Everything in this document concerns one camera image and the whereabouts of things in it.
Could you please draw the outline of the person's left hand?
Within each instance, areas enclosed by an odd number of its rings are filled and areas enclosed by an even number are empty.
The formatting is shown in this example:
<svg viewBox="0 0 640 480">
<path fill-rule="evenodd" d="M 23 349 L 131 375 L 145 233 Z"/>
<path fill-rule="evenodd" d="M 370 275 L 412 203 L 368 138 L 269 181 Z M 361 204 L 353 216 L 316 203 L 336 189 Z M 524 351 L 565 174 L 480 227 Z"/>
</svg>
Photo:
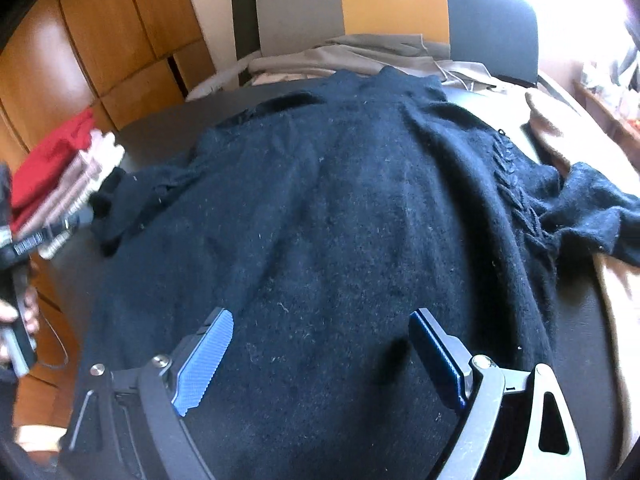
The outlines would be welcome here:
<svg viewBox="0 0 640 480">
<path fill-rule="evenodd" d="M 1 301 L 1 323 L 10 324 L 18 319 L 18 311 L 11 306 L 8 302 Z M 38 307 L 38 294 L 37 289 L 34 286 L 28 286 L 26 288 L 24 296 L 24 313 L 22 319 L 25 322 L 25 327 L 29 335 L 35 336 L 39 330 L 39 307 Z M 10 362 L 10 355 L 8 347 L 4 341 L 1 341 L 1 365 L 7 367 Z"/>
</svg>

